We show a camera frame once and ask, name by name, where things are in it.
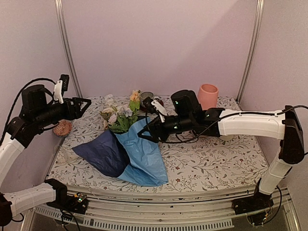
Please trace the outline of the blue wrapping paper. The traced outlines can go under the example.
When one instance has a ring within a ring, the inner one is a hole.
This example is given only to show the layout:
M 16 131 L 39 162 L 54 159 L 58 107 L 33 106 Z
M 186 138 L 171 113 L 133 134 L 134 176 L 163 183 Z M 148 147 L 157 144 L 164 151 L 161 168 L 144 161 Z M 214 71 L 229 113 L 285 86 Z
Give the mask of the blue wrapping paper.
M 138 120 L 123 134 L 108 129 L 72 150 L 105 176 L 139 186 L 166 184 L 167 170 L 158 144 L 137 135 L 149 121 L 149 118 Z

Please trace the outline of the artificial flower bouquet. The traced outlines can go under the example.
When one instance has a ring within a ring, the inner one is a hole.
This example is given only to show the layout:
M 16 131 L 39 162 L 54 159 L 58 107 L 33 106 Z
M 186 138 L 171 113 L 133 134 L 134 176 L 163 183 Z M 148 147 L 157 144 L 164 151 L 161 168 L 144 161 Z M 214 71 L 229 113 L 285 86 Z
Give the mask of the artificial flower bouquet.
M 117 134 L 128 132 L 129 128 L 138 120 L 140 93 L 140 90 L 133 90 L 129 102 L 121 105 L 116 104 L 112 94 L 104 97 L 107 107 L 100 111 L 104 130 L 109 129 Z

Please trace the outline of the cream printed ribbon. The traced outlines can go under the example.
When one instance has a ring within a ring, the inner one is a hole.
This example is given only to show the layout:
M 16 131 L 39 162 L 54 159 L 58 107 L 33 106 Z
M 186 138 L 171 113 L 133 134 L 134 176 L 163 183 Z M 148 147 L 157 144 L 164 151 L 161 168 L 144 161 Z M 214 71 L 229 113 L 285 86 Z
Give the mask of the cream printed ribbon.
M 65 165 L 67 163 L 74 162 L 79 156 L 73 151 L 71 147 L 63 147 L 60 145 L 54 146 L 56 154 L 55 161 L 59 165 Z

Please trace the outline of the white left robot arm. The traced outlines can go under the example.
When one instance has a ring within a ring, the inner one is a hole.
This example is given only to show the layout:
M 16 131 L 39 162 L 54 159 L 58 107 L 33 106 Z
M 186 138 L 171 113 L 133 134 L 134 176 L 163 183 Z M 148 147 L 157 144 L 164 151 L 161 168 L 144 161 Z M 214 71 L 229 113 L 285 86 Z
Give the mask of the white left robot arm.
M 17 157 L 29 146 L 36 135 L 45 131 L 45 127 L 56 125 L 61 120 L 75 120 L 83 116 L 91 105 L 90 99 L 63 98 L 61 81 L 55 84 L 51 93 L 44 85 L 38 84 L 21 91 L 22 110 L 13 118 L 5 131 L 0 146 L 0 180 L 3 181 Z M 78 193 L 67 194 L 67 187 L 55 179 L 12 193 L 0 195 L 0 225 L 8 225 L 18 214 L 46 204 L 68 213 L 86 212 L 88 201 Z

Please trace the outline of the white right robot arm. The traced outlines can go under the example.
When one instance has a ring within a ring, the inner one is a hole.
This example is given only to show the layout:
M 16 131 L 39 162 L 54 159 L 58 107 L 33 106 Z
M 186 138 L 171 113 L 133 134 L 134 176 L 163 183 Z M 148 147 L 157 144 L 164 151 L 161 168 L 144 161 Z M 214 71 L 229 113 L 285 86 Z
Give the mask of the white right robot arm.
M 245 135 L 195 138 L 187 131 L 171 135 L 168 143 L 160 143 L 159 147 L 168 183 L 137 187 L 144 200 L 252 191 L 274 159 L 279 142 Z

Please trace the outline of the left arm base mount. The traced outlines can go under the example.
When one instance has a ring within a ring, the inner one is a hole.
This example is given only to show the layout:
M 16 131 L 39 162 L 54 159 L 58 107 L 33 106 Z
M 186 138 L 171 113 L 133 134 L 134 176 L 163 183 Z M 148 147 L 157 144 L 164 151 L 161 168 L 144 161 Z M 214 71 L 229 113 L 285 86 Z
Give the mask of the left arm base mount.
M 53 202 L 47 202 L 46 205 L 67 212 L 86 214 L 89 204 L 86 194 L 77 192 L 74 195 L 61 194 L 57 197 L 58 199 Z

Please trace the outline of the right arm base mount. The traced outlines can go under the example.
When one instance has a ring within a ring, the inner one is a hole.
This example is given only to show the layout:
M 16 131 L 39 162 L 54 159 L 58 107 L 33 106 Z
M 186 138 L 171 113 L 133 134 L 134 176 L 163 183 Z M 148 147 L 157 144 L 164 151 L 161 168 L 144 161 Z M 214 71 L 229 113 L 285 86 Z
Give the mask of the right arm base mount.
M 231 207 L 236 215 L 253 212 L 252 215 L 246 217 L 248 222 L 253 226 L 262 226 L 265 224 L 269 216 L 269 212 L 266 212 L 265 210 L 271 210 L 273 205 L 274 203 L 271 196 L 266 196 L 265 198 L 248 196 L 234 199 L 231 203 Z

